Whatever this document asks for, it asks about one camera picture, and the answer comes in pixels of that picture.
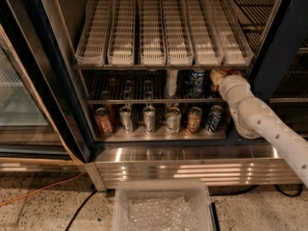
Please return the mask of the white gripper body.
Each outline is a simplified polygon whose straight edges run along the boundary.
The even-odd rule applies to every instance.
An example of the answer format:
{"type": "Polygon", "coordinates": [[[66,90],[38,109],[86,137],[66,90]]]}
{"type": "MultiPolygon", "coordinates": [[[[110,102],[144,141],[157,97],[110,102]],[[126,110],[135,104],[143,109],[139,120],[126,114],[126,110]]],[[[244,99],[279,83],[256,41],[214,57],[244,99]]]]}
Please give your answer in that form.
{"type": "Polygon", "coordinates": [[[251,96],[250,84],[239,75],[225,76],[218,91],[224,101],[229,105],[234,105],[251,96]]]}

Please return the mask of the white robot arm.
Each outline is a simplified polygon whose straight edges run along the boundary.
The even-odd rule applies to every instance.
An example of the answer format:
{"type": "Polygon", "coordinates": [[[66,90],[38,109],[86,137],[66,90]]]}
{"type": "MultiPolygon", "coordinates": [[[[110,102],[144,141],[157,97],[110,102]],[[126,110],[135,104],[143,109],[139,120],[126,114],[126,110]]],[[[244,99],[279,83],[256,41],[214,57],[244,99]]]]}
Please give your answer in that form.
{"type": "Polygon", "coordinates": [[[210,79],[214,90],[228,104],[238,133],[246,139],[266,139],[308,187],[308,141],[287,126],[263,100],[257,98],[242,75],[212,70],[210,79]]]}

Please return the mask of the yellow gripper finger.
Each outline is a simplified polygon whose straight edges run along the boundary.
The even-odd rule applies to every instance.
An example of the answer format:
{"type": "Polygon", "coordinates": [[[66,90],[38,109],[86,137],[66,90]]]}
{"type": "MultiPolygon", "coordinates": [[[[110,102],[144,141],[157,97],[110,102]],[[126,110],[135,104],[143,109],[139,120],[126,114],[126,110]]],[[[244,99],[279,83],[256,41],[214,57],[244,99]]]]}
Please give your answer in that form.
{"type": "Polygon", "coordinates": [[[212,80],[211,89],[218,90],[219,85],[221,84],[225,73],[222,70],[211,70],[210,79],[212,80]]]}

